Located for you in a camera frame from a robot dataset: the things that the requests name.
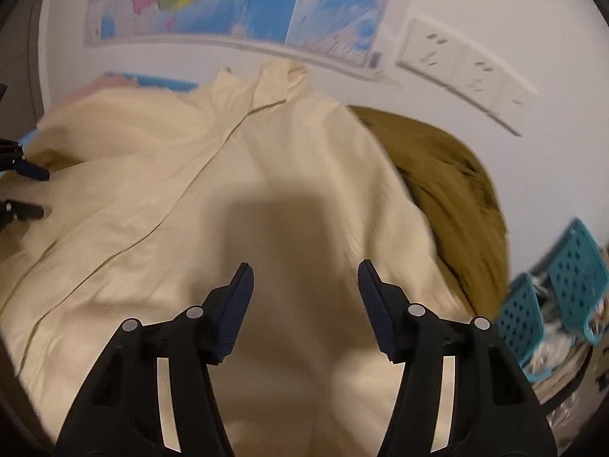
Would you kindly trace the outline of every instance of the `teal plastic basket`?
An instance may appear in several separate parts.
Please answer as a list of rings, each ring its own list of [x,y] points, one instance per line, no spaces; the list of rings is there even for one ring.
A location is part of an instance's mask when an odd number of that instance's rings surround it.
[[[563,325],[596,345],[603,332],[594,334],[590,320],[609,285],[609,271],[599,247],[580,219],[567,230],[546,273],[552,283]]]
[[[523,273],[512,283],[512,292],[501,307],[495,328],[519,365],[527,364],[544,337],[543,317],[528,273]],[[551,370],[538,375],[525,371],[531,382],[543,380],[550,374]]]

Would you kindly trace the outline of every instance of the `world map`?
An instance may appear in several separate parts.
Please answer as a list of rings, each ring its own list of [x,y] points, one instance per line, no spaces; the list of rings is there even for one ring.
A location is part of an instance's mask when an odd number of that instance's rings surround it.
[[[211,35],[301,48],[363,67],[387,0],[90,0],[86,43]]]

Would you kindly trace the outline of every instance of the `white wall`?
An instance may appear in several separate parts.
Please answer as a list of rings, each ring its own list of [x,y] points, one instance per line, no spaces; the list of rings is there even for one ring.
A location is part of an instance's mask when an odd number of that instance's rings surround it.
[[[47,102],[107,70],[201,82],[212,80],[221,67],[252,77],[269,59],[263,53],[197,44],[85,50],[87,2],[45,0],[40,72]],[[468,144],[497,187],[510,230],[513,275],[534,265],[574,216],[606,244],[609,28],[592,0],[413,0],[408,16],[417,14],[458,30],[537,88],[540,96],[525,137],[514,137],[469,103],[394,66],[387,72],[401,87],[317,67],[311,67],[312,81],[344,103],[418,118]]]

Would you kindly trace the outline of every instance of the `white outlet plate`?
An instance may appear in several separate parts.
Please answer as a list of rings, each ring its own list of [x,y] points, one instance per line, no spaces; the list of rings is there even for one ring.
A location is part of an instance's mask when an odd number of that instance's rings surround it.
[[[450,86],[462,96],[489,109],[504,80],[503,68],[491,57],[468,46],[459,60]]]
[[[455,35],[417,18],[398,65],[448,84],[463,50],[464,43]]]
[[[523,135],[526,116],[536,97],[537,92],[533,88],[507,74],[503,88],[491,106],[491,115]]]

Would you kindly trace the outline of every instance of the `map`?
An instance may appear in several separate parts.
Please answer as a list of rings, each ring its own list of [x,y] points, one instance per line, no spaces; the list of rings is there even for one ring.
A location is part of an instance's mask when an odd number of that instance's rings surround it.
[[[271,42],[368,64],[387,0],[90,0],[85,41],[150,35]]]

